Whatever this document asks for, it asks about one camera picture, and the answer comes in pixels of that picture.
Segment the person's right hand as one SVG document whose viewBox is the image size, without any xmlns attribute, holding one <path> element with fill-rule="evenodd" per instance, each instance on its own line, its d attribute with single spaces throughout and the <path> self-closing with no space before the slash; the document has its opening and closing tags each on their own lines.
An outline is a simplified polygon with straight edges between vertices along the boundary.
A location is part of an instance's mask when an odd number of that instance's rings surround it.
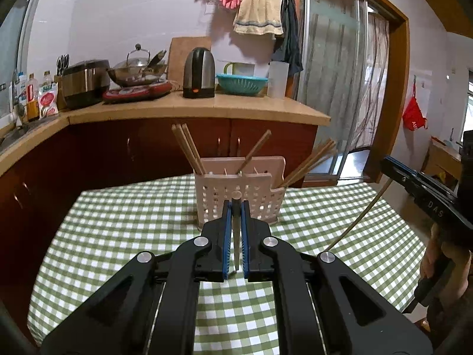
<svg viewBox="0 0 473 355">
<path fill-rule="evenodd" d="M 455 246 L 445 238 L 441 238 L 439 227 L 434 224 L 430 230 L 430 240 L 420 265 L 421 278 L 431 278 L 433 276 L 435 262 L 441 253 L 455 264 L 447 284 L 438 294 L 443 309 L 447 310 L 466 293 L 472 253 L 469 250 Z"/>
</svg>

